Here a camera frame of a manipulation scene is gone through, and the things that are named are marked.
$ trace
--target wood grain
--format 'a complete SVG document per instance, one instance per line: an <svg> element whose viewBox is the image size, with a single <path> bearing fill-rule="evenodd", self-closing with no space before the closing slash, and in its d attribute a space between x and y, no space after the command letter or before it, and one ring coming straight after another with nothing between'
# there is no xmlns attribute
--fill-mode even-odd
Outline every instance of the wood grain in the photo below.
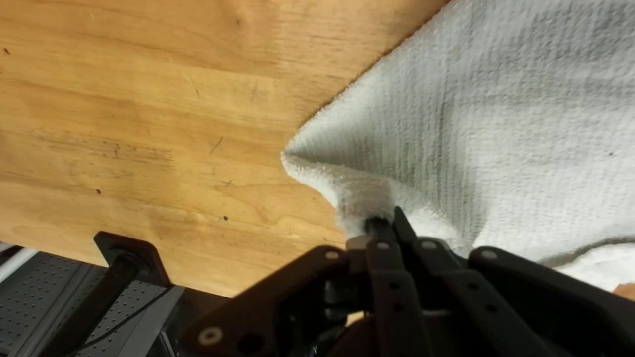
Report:
<svg viewBox="0 0 635 357"><path fill-rule="evenodd" d="M97 231L145 239L228 296L341 245L279 153L444 2L0 1L0 240L104 264Z"/></svg>

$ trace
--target white towel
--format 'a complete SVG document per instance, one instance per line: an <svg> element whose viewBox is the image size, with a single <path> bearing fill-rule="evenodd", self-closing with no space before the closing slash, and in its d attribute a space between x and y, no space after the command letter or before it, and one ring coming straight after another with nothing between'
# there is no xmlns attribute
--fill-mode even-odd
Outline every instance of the white towel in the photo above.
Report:
<svg viewBox="0 0 635 357"><path fill-rule="evenodd" d="M456 0L282 161L349 236L399 205L463 255L493 245L612 289L635 281L634 138L635 2Z"/></svg>

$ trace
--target mounting plate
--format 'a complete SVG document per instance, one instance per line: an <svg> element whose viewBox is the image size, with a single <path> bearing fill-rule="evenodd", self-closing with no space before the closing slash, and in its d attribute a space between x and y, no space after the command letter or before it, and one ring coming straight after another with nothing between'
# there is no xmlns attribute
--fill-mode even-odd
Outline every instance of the mounting plate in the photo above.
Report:
<svg viewBox="0 0 635 357"><path fill-rule="evenodd" d="M109 266L121 254L132 255L141 263L135 279L159 286L171 286L159 252L152 243L103 231L97 233L94 240Z"/></svg>

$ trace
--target perforated metal plate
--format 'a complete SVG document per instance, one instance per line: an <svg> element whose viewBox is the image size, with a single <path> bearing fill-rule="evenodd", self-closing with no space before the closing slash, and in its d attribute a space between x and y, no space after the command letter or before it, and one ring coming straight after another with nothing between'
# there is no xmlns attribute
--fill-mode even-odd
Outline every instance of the perforated metal plate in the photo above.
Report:
<svg viewBox="0 0 635 357"><path fill-rule="evenodd" d="M105 269L39 253L0 284L0 356L31 357L100 281ZM92 332L101 336L148 303L163 288L134 281ZM143 356L178 300L166 294L107 339L77 353L81 357Z"/></svg>

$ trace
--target wooden table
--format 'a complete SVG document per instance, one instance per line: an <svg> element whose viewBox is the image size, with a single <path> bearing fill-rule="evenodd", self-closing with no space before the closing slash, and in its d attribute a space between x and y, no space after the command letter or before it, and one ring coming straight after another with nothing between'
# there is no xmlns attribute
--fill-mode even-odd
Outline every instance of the wooden table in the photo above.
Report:
<svg viewBox="0 0 635 357"><path fill-rule="evenodd" d="M341 245L279 153L444 2L0 1L0 241L104 264L97 231L145 239L228 296Z"/></svg>

